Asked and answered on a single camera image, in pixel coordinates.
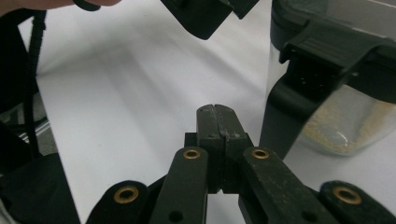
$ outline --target transparent plastic container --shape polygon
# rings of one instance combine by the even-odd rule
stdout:
[[[289,63],[279,63],[279,51],[271,46],[268,97]],[[315,149],[352,155],[396,130],[396,105],[376,100],[347,85],[335,91],[305,124],[300,138]]]
[[[393,41],[396,39],[396,26],[393,25],[396,21],[395,1],[284,0],[274,2],[281,2],[281,4],[276,3],[276,7],[282,6],[284,8],[281,8],[282,10],[273,9],[273,14],[275,14],[273,15],[273,19],[276,18],[277,27],[273,28],[271,32],[279,32],[279,29],[283,29],[283,27],[289,25],[285,22],[286,25],[282,27],[282,25],[278,25],[280,21],[297,21],[296,18],[303,15],[301,18],[307,21],[330,21],[365,35],[391,39]],[[292,35],[282,35],[280,39],[284,38],[284,40],[279,40],[279,35],[273,34],[271,37],[272,41],[277,43],[272,43],[271,45],[271,62],[269,77],[267,79],[267,99],[276,83],[287,73],[289,66],[289,61],[285,63],[279,62],[279,57],[281,56],[279,50],[282,50],[279,47],[281,46],[279,42],[287,42],[288,38],[293,38]],[[389,82],[394,82],[395,80],[394,77],[391,77]],[[268,120],[270,119],[266,119],[264,116],[263,126],[268,125]],[[308,141],[309,146],[314,146],[315,149],[321,151],[338,155],[353,155],[395,129],[396,104],[394,102],[379,100],[367,92],[357,90],[345,84],[333,91],[315,113],[312,114],[301,129],[303,138],[299,139]],[[261,140],[261,145],[266,147],[265,144],[264,138],[264,142]],[[274,144],[268,145],[275,149],[277,147]]]

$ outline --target container lid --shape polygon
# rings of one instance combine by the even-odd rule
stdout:
[[[396,104],[396,1],[274,0],[271,42],[280,61],[305,57],[344,84]]]
[[[287,0],[291,8],[352,29],[396,39],[394,0]]]

